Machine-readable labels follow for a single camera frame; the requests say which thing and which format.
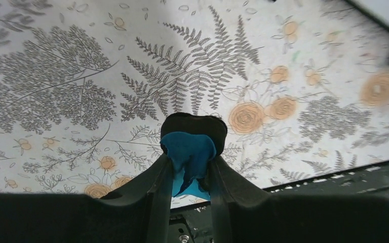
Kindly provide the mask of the blue and black eraser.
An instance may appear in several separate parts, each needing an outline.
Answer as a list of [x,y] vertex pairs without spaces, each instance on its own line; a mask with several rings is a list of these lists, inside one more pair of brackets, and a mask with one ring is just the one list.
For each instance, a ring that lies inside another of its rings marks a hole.
[[173,166],[172,197],[210,200],[208,164],[223,153],[227,132],[226,123],[213,115],[177,112],[165,118],[160,147]]

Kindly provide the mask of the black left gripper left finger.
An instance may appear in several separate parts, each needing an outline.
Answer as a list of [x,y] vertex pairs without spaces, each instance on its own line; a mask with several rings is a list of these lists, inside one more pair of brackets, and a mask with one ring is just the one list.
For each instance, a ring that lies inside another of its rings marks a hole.
[[0,242],[166,242],[172,165],[161,155],[102,198],[0,193]]

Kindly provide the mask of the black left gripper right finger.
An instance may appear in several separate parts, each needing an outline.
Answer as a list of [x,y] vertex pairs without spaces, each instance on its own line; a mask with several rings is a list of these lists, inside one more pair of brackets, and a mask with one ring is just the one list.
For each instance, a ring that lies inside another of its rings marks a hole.
[[389,198],[267,192],[222,158],[208,168],[215,242],[389,242]]

